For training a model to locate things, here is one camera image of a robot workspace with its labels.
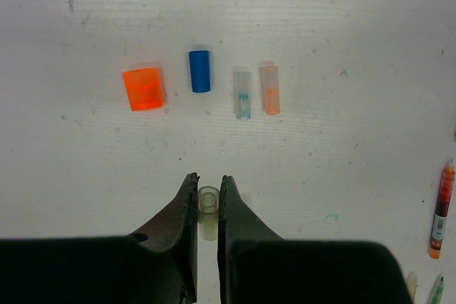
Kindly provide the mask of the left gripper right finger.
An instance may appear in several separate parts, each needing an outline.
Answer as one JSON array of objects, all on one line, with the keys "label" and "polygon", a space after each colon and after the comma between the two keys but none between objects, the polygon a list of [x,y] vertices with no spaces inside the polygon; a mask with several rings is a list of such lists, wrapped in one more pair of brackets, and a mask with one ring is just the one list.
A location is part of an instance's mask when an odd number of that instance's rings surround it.
[{"label": "left gripper right finger", "polygon": [[233,176],[224,175],[219,192],[217,265],[221,303],[228,303],[229,248],[233,241],[282,240],[244,202]]}]

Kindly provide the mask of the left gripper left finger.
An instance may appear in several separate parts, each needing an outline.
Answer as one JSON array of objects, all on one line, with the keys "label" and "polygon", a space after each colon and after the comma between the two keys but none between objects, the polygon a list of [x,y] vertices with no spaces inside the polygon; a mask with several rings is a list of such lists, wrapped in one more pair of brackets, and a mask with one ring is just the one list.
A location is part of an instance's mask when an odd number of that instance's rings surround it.
[{"label": "left gripper left finger", "polygon": [[198,180],[188,174],[172,201],[129,234],[138,246],[129,303],[197,301]]}]

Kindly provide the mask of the yellow green pen cap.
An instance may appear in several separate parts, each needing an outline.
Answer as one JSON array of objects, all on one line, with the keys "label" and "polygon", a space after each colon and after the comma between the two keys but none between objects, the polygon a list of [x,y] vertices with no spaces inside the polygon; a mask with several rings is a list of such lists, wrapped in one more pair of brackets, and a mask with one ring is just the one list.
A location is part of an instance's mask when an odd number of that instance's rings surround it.
[{"label": "yellow green pen cap", "polygon": [[218,237],[219,190],[205,186],[198,190],[198,223],[204,240],[215,241]]}]

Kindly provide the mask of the light blue pen cap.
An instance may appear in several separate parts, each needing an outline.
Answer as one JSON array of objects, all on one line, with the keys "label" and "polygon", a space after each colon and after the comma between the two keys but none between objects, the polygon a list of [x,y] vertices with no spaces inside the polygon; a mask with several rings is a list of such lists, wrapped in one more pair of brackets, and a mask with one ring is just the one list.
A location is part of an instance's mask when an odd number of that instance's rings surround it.
[{"label": "light blue pen cap", "polygon": [[249,71],[234,72],[234,114],[238,120],[251,119],[251,83]]}]

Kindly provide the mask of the orange highlighter cap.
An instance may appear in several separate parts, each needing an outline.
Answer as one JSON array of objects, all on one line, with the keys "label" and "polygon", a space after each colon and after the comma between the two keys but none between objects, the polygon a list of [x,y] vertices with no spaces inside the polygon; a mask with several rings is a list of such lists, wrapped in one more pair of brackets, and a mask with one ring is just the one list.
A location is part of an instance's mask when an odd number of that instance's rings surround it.
[{"label": "orange highlighter cap", "polygon": [[154,110],[164,106],[165,89],[158,67],[122,72],[122,79],[132,111]]}]

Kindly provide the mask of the orange pen cap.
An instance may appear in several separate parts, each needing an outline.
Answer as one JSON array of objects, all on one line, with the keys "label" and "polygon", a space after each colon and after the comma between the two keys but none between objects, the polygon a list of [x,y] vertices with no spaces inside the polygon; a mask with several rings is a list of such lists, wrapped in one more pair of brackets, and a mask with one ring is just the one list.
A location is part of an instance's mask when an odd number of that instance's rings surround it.
[{"label": "orange pen cap", "polygon": [[264,112],[267,115],[278,115],[281,112],[279,68],[272,61],[262,61],[259,74]]}]

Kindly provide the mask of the blue marker cap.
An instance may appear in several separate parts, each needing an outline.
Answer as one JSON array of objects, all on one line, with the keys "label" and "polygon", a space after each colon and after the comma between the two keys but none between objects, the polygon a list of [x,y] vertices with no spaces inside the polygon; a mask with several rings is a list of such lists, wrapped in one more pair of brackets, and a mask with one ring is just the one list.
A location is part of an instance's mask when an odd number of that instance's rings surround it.
[{"label": "blue marker cap", "polygon": [[188,53],[188,57],[192,92],[209,92],[211,90],[211,70],[209,51],[190,51]]}]

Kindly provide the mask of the yellow pen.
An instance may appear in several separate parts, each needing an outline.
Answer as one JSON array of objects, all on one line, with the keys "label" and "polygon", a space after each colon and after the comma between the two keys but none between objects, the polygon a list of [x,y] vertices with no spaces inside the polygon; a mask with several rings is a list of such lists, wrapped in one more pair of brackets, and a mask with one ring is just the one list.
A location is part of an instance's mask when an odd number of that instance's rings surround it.
[{"label": "yellow pen", "polygon": [[439,276],[429,294],[427,304],[440,304],[445,289],[445,277]]},{"label": "yellow pen", "polygon": [[409,272],[405,278],[405,284],[412,303],[415,302],[416,291],[418,288],[418,276],[416,272]]}]

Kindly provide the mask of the red ink pen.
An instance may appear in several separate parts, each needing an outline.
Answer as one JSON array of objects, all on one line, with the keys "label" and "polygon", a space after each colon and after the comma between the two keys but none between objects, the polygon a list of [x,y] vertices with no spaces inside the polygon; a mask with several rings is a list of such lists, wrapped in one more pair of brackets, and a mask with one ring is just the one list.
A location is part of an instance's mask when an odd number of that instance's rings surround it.
[{"label": "red ink pen", "polygon": [[441,254],[445,225],[450,208],[454,182],[455,167],[452,160],[450,160],[442,170],[440,186],[438,189],[435,205],[435,213],[432,221],[428,254],[433,259],[438,259]]}]

